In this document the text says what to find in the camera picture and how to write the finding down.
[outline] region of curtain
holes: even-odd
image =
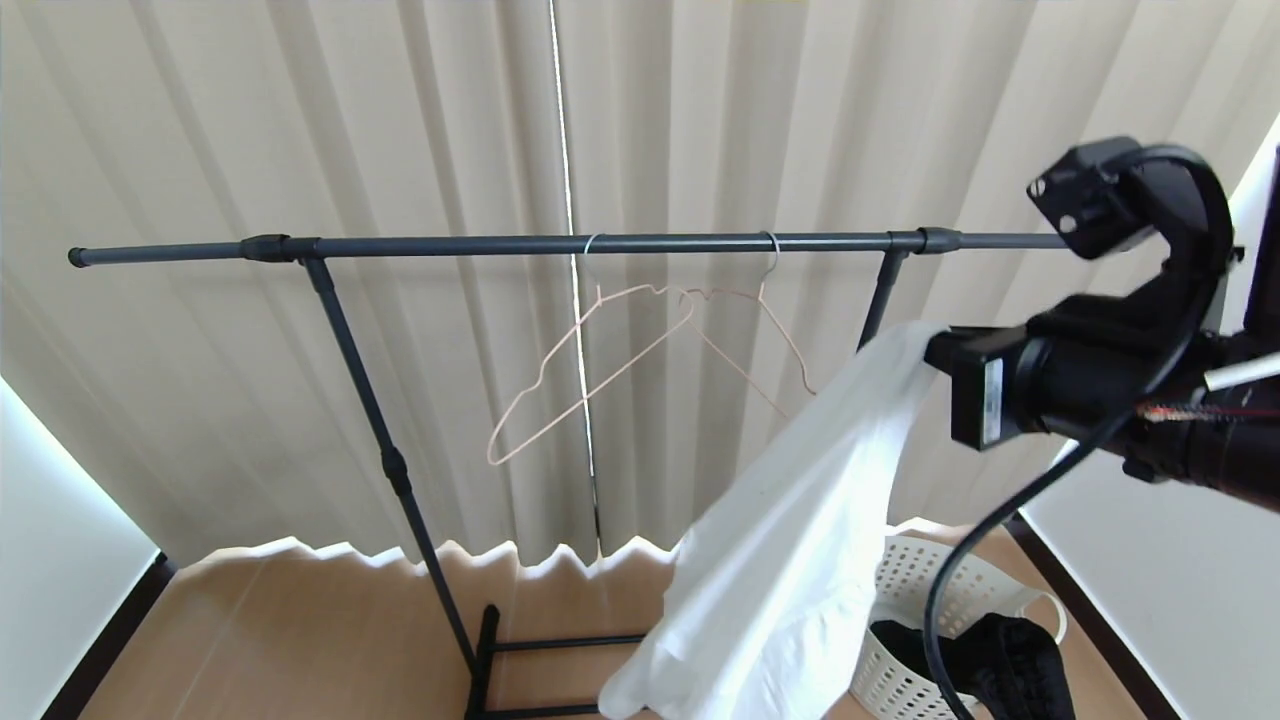
[[[1228,191],[1280,110],[1272,3],[681,3],[557,0],[579,232],[1047,232],[1023,188],[1108,135],[1199,150]],[[1098,263],[1055,251],[908,260],[886,324],[1015,324],[1071,292],[1126,292],[1158,242]],[[763,255],[590,258],[584,291],[668,282],[754,293]],[[820,387],[854,351],[878,254],[786,254],[765,299]],[[648,293],[585,328],[594,387],[682,313]],[[750,300],[707,336],[794,415],[809,400]],[[1052,459],[1048,438],[979,455],[950,441],[938,382],[891,520],[972,523]],[[590,402],[604,552],[669,547],[786,425],[692,332]]]
[[[70,246],[566,232],[541,3],[6,3],[3,369],[179,562],[412,536],[306,274]],[[332,261],[435,537],[596,555],[581,420],[485,443],[573,322],[567,258]],[[508,423],[580,397],[576,359]]]

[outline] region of white plastic basket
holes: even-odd
[[[870,621],[896,620],[919,629],[924,619],[924,601],[938,565],[951,548],[931,541],[891,537],[884,541],[884,559],[876,570],[876,606]],[[942,606],[941,632],[954,638],[988,612],[1021,618],[1027,606],[1047,597],[1057,609],[1060,643],[1066,635],[1066,609],[1050,593],[1028,588],[1000,571],[996,566],[970,555],[951,577]],[[916,675],[890,655],[867,628],[863,651],[858,657],[854,683],[849,692],[879,720],[947,720],[955,717],[938,685]],[[978,698],[963,694],[966,707],[978,706]]]

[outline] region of clothes hanger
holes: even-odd
[[[582,258],[584,258],[584,260],[586,258],[588,251],[590,251],[590,249],[591,249],[591,243],[595,242],[595,238],[600,237],[600,234],[602,233],[595,233],[595,234],[593,234],[591,237],[589,237],[586,240],[586,245],[582,247]],[[586,263],[585,261],[582,263],[582,269],[586,270]],[[586,274],[591,275],[591,278],[595,279],[595,275],[591,274],[589,270],[586,270]],[[605,304],[612,302],[614,300],[618,300],[618,299],[622,299],[622,297],[627,297],[630,295],[634,295],[636,292],[641,292],[641,291],[645,291],[645,290],[648,290],[649,292],[652,292],[655,296],[657,295],[666,295],[668,292],[677,292],[677,293],[680,293],[678,306],[684,306],[685,301],[687,300],[689,301],[689,310],[684,315],[680,316],[680,320],[677,320],[676,324],[671,325],[671,328],[668,328],[667,332],[662,333],[662,336],[659,336],[658,340],[653,341],[652,343],[649,343],[649,346],[645,347],[644,350],[641,350],[640,352],[637,352],[635,357],[632,357],[631,360],[627,360],[621,368],[618,368],[617,370],[614,370],[612,375],[609,375],[608,378],[604,378],[604,380],[600,382],[600,384],[598,384],[594,388],[591,388],[591,391],[582,393],[582,397],[577,402],[575,402],[573,405],[570,405],[563,413],[561,413],[559,415],[557,415],[550,423],[547,423],[540,430],[538,430],[536,433],[534,433],[532,436],[530,436],[529,439],[526,439],[525,442],[517,445],[513,450],[508,451],[502,457],[494,457],[493,456],[493,446],[494,446],[494,443],[498,442],[498,433],[502,432],[503,425],[507,424],[507,419],[511,418],[511,414],[516,410],[516,405],[520,404],[521,398],[524,398],[530,392],[534,392],[535,389],[538,389],[539,386],[543,384],[543,379],[545,379],[545,377],[547,377],[547,365],[550,363],[552,356],[554,356],[556,352],[558,352],[559,348],[563,347],[564,343],[568,342],[570,338],[572,338],[579,332],[579,329],[582,327],[582,323],[585,323],[586,319],[590,318],[591,314],[595,313],[596,310],[599,310],[602,306],[604,306]],[[507,462],[508,460],[511,460],[512,457],[515,457],[521,450],[529,447],[530,443],[532,443],[538,438],[540,438],[544,434],[547,434],[561,420],[563,420],[564,418],[568,418],[575,410],[577,410],[579,407],[581,407],[582,405],[585,405],[586,401],[590,400],[595,393],[598,393],[602,389],[604,389],[605,386],[608,386],[614,379],[617,379],[618,375],[621,375],[622,373],[627,372],[627,369],[630,369],[641,357],[644,357],[650,351],[653,351],[653,348],[658,347],[659,345],[663,343],[663,341],[666,341],[667,338],[669,338],[671,336],[673,336],[676,333],[676,331],[678,331],[680,328],[685,327],[694,318],[694,310],[695,310],[695,305],[694,305],[692,296],[690,296],[689,292],[686,292],[684,288],[677,287],[677,286],[666,284],[663,287],[655,287],[652,283],[645,283],[645,284],[632,286],[632,287],[628,287],[626,290],[622,290],[622,291],[618,291],[618,292],[614,292],[612,295],[607,295],[605,296],[600,291],[600,282],[596,281],[595,282],[595,301],[591,302],[591,306],[586,309],[586,313],[582,313],[582,315],[577,319],[577,322],[573,323],[573,327],[571,327],[568,329],[568,332],[564,333],[564,337],[559,338],[559,341],[554,346],[552,346],[552,348],[547,352],[547,355],[543,356],[543,361],[538,366],[538,379],[534,382],[534,384],[531,384],[531,386],[526,387],[525,389],[520,391],[520,393],[516,395],[516,398],[511,401],[511,405],[507,406],[507,411],[503,413],[502,418],[498,419],[498,424],[494,425],[494,428],[493,428],[493,434],[489,436],[489,447],[485,450],[485,459],[489,461],[490,465],[497,466],[497,465],[502,465],[502,464]]]
[[[582,268],[582,270],[588,275],[591,275],[593,279],[595,279],[595,275],[588,269],[585,260],[586,260],[586,255],[590,252],[591,243],[595,241],[596,237],[600,237],[600,234],[602,233],[595,233],[591,237],[589,237],[586,240],[586,245],[582,247],[582,260],[584,261],[581,264],[581,268]],[[714,296],[717,296],[717,295],[733,295],[733,296],[739,296],[739,297],[745,297],[748,300],[754,300],[755,302],[758,302],[760,305],[760,307],[764,309],[765,315],[768,315],[769,320],[773,323],[773,327],[776,327],[778,329],[778,332],[782,333],[782,337],[787,341],[787,346],[791,348],[791,354],[795,355],[796,360],[800,363],[800,378],[801,378],[801,382],[804,383],[804,388],[809,392],[809,395],[818,395],[817,391],[813,389],[813,387],[809,384],[809,368],[805,365],[804,356],[800,354],[800,348],[796,347],[795,341],[791,340],[791,334],[786,331],[786,328],[782,327],[782,323],[778,320],[777,315],[773,313],[773,309],[771,309],[769,305],[768,305],[768,302],[764,301],[764,286],[765,286],[765,281],[768,279],[769,274],[778,266],[778,260],[782,256],[782,249],[778,245],[777,236],[773,234],[772,232],[768,232],[768,231],[765,231],[765,234],[768,234],[769,240],[773,241],[773,263],[769,265],[769,269],[765,270],[763,275],[760,275],[760,284],[759,284],[759,288],[756,290],[755,295],[751,295],[751,293],[748,293],[748,292],[742,292],[740,290],[723,288],[723,287],[713,287],[713,288],[707,290],[707,288],[682,288],[682,287],[678,287],[678,286],[667,284],[667,286],[663,286],[663,287],[659,288],[659,287],[655,287],[653,284],[646,283],[646,284],[632,286],[632,287],[628,287],[628,288],[626,288],[623,291],[620,291],[620,292],[616,292],[616,293],[612,293],[612,295],[608,295],[608,296],[603,296],[602,290],[600,290],[600,282],[596,279],[596,282],[595,282],[595,301],[591,304],[590,307],[588,307],[586,313],[584,313],[579,318],[579,320],[576,323],[573,323],[573,327],[571,327],[568,329],[568,332],[564,333],[564,336],[561,337],[561,340],[554,346],[552,346],[550,351],[547,352],[547,355],[543,357],[541,363],[538,366],[538,379],[534,382],[534,384],[529,386],[527,388],[520,391],[520,393],[516,395],[515,400],[511,401],[511,405],[507,406],[507,411],[502,414],[502,418],[499,418],[497,425],[494,425],[493,433],[489,436],[489,446],[485,450],[485,459],[489,461],[489,464],[497,466],[497,465],[502,465],[502,464],[507,462],[508,460],[511,460],[512,457],[515,457],[520,451],[522,451],[524,448],[529,447],[530,443],[532,443],[534,441],[536,441],[541,436],[547,434],[547,432],[549,432],[553,427],[556,427],[561,420],[563,420],[564,418],[568,418],[575,410],[577,410],[579,407],[581,407],[582,405],[585,405],[593,396],[595,396],[595,393],[598,393],[602,389],[604,389],[605,386],[608,386],[614,379],[617,379],[620,375],[622,375],[622,373],[625,373],[627,369],[630,369],[632,365],[635,365],[641,357],[644,357],[652,350],[654,350],[655,347],[658,347],[659,345],[662,345],[663,341],[666,341],[667,338],[669,338],[672,334],[676,333],[676,331],[678,331],[681,327],[684,327],[686,324],[690,325],[694,329],[694,332],[698,333],[698,337],[703,338],[703,342],[705,342],[713,351],[716,351],[717,355],[719,355],[721,357],[723,357],[735,370],[737,370],[737,373],[740,375],[742,375],[742,378],[746,379],[748,384],[750,384],[755,389],[755,392],[760,393],[760,397],[763,397],[765,400],[765,402],[768,402],[780,415],[782,415],[783,418],[788,418],[788,415],[786,414],[786,411],[782,410],[782,407],[778,406],[777,401],[773,400],[772,397],[769,397],[769,395],[767,392],[764,392],[764,388],[762,388],[760,384],[758,382],[755,382],[755,378],[753,378],[746,370],[744,370],[737,363],[735,363],[733,359],[730,357],[727,352],[724,352],[723,350],[719,348],[719,346],[717,346],[714,342],[712,342],[712,340],[709,337],[707,337],[707,333],[704,333],[703,329],[700,327],[698,327],[696,323],[691,323],[692,316],[694,316],[694,311],[695,311],[695,306],[692,305],[692,296],[694,295],[701,296],[704,301],[710,301],[710,299],[714,297]],[[595,313],[598,309],[600,309],[604,304],[611,302],[613,300],[618,300],[621,297],[630,296],[630,295],[632,295],[635,292],[640,292],[640,291],[644,291],[644,290],[648,290],[648,291],[653,292],[653,295],[666,295],[667,292],[678,292],[680,293],[678,305],[682,306],[682,305],[685,305],[685,301],[689,300],[690,301],[689,311],[685,313],[684,315],[681,315],[680,320],[677,320],[676,324],[673,324],[671,328],[667,329],[667,332],[664,332],[662,336],[659,336],[658,340],[653,341],[652,343],[649,343],[649,346],[646,346],[644,350],[641,350],[639,354],[636,354],[635,357],[632,357],[631,360],[627,360],[626,364],[623,364],[621,368],[618,368],[617,370],[614,370],[613,374],[611,374],[608,378],[605,378],[603,382],[600,382],[600,384],[595,386],[591,391],[586,392],[577,402],[575,402],[573,405],[571,405],[570,407],[567,407],[563,413],[561,413],[559,415],[557,415],[550,423],[548,423],[541,429],[539,429],[536,433],[534,433],[529,439],[521,442],[518,446],[516,446],[513,450],[511,450],[509,452],[507,452],[502,457],[497,457],[495,459],[493,456],[493,447],[494,447],[494,445],[498,441],[498,433],[502,432],[503,425],[506,425],[507,419],[511,418],[511,414],[516,410],[516,405],[520,404],[521,398],[524,398],[530,392],[534,392],[535,389],[538,389],[539,386],[543,384],[543,380],[545,379],[545,374],[547,374],[547,365],[550,363],[552,356],[554,356],[556,352],[558,352],[559,348],[563,347],[564,343],[568,342],[568,340],[571,337],[573,337],[575,333],[579,332],[579,329],[582,327],[582,324],[586,323],[586,319],[593,313]]]

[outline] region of white shirt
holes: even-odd
[[[602,714],[817,720],[847,691],[941,329],[881,333],[694,523],[663,619],[600,691]]]

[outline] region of floor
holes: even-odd
[[[955,539],[943,528],[915,534]],[[396,555],[321,552],[279,543],[183,569],[82,717],[461,719],[467,675],[429,579]],[[1044,587],[1007,534],[979,555]],[[509,548],[479,561],[456,550],[440,557],[472,638],[489,602],[503,609],[500,639],[640,633],[660,616],[671,579],[664,559],[643,550],[598,570],[567,556],[521,570]],[[623,646],[499,656],[490,708],[590,702],[627,653]],[[1062,653],[1079,717],[1142,717],[1074,624]],[[828,717],[870,715],[845,697]]]

